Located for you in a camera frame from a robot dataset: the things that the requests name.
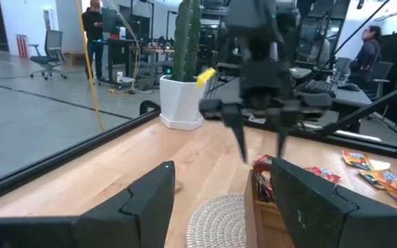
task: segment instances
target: gray office chair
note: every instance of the gray office chair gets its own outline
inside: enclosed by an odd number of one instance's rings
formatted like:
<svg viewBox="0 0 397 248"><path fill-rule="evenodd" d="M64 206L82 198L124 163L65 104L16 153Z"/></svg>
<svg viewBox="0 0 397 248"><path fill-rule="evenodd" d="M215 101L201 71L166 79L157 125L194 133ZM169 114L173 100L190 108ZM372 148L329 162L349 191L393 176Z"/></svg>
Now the gray office chair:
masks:
<svg viewBox="0 0 397 248"><path fill-rule="evenodd" d="M375 101L383 96L384 83L390 83L386 78L392 65L393 63L390 62L379 61L373 66L373 69L371 69L371 78L374 83L378 84L378 86L374 93L367 93L370 100Z"/></svg>
<svg viewBox="0 0 397 248"><path fill-rule="evenodd" d="M349 65L352 62L349 58L338 58L338 63L336 64L336 74L334 75L334 81L336 83L345 83L348 78Z"/></svg>
<svg viewBox="0 0 397 248"><path fill-rule="evenodd" d="M37 63L41 67L45 68L36 72L32 72L30 77L34 77L34 74L41 73L45 80L53 75L53 72L61 74L61 77L67 79L67 75L61 70L56 70L58 66L65 64L65 58L62 54L62 36L61 31L48 30L45 36L45 56L42 56L38 50L39 45L29 45L36 49L37 56L30 57L32 62Z"/></svg>

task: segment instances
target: desk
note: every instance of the desk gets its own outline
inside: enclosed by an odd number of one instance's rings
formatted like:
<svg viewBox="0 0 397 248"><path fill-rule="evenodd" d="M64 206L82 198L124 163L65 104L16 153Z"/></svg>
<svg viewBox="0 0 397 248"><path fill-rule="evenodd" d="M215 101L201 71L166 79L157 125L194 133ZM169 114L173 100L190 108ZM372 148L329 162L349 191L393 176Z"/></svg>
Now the desk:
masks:
<svg viewBox="0 0 397 248"><path fill-rule="evenodd" d="M171 54L174 53L174 49L166 49L163 50L158 47L141 47L141 53L148 53L151 54L151 61L150 61L150 80L149 84L154 84L156 83L156 68L165 65L166 63L169 63L170 61L163 61L161 62L160 65L157 65L156 62L159 61L159 54ZM130 46L130 50L136 51L137 47L135 46ZM128 71L131 73L133 72L132 66L133 66L133 56L129 56L129 63L128 63Z"/></svg>
<svg viewBox="0 0 397 248"><path fill-rule="evenodd" d="M304 79L306 76L312 73L311 69L305 69L305 68L292 68L295 69L295 72L292 72L292 76L295 79Z"/></svg>
<svg viewBox="0 0 397 248"><path fill-rule="evenodd" d="M308 61L295 61L294 63L296 66L300 68L305 68L305 69L313 69L315 67L315 63L313 62L308 62Z"/></svg>
<svg viewBox="0 0 397 248"><path fill-rule="evenodd" d="M249 161L276 150L276 134L246 128ZM358 170L343 162L342 148L289 137L285 159L301 167L323 166L341 176L340 184L397 208L397 202L374 189ZM370 155L378 168L397 159ZM190 216L204 201L243 193L250 169L242 163L230 129L205 122L192 132L169 130L150 121L58 169L0 197L0 216L67 216L82 214L120 192L162 161L176 163L184 188L176 194L166 247L184 247Z"/></svg>
<svg viewBox="0 0 397 248"><path fill-rule="evenodd" d="M332 99L332 110L337 111L338 118L343 118L361 107L370 105L372 101L369 97L362 91L359 92L340 90L336 91L336 98ZM353 123L349 126L349 131L354 133L359 133L360 123L359 121Z"/></svg>
<svg viewBox="0 0 397 248"><path fill-rule="evenodd" d="M115 80L115 76L113 76L113 64L115 63L127 63L126 58L130 57L129 46L135 43L134 40L122 40L122 39L107 39L104 44L107 45L107 53L108 53L108 78L103 81L103 83L111 83L113 85L117 85L118 89L122 88L121 83L117 83ZM130 74L130 65L125 66L125 74L129 76Z"/></svg>
<svg viewBox="0 0 397 248"><path fill-rule="evenodd" d="M332 99L334 103L348 105L352 107L365 107L371 104L369 97L362 91L359 92L340 90L336 91L336 98Z"/></svg>

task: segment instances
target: concrete floor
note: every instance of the concrete floor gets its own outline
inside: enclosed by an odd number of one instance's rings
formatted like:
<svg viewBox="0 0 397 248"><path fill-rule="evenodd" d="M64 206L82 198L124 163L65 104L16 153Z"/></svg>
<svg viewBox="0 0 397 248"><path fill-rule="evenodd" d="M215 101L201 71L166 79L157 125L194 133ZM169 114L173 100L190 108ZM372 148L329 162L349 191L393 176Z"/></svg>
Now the concrete floor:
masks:
<svg viewBox="0 0 397 248"><path fill-rule="evenodd" d="M101 132L83 68L64 67L67 80L29 77L40 69L28 59L0 53L0 176ZM158 92L125 97L109 89L95 86L106 130L136 118L142 101L159 102Z"/></svg>

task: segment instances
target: mouse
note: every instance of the mouse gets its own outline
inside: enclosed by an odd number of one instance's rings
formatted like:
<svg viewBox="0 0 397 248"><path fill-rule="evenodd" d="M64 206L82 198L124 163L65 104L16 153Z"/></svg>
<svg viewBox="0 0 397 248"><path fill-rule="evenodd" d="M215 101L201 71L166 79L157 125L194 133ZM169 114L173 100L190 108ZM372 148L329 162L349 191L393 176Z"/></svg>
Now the mouse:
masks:
<svg viewBox="0 0 397 248"><path fill-rule="evenodd" d="M340 89L340 90L355 91L355 92L360 91L360 88L359 88L357 85L353 84L353 83L345 83L345 84L343 84L343 85L339 85L339 86L338 86L338 89Z"/></svg>

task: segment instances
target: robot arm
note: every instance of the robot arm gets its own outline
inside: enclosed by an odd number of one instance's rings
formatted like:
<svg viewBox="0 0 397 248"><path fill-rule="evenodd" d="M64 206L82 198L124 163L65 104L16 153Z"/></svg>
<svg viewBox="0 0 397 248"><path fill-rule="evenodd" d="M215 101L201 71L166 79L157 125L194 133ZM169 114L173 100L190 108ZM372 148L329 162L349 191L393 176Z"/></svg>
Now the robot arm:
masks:
<svg viewBox="0 0 397 248"><path fill-rule="evenodd" d="M273 120L278 130L277 155L280 157L287 129L302 119L303 111L321 113L332 104L326 94L292 94L290 63L286 53L288 48L283 37L296 28L299 21L296 13L296 0L232 0L227 11L228 34L244 40L250 51L250 57L241 66L242 101L223 103L220 99L202 100L199 110L205 119L221 119L226 127L232 128L245 162L244 114ZM277 44L277 61L269 57L273 43Z"/></svg>

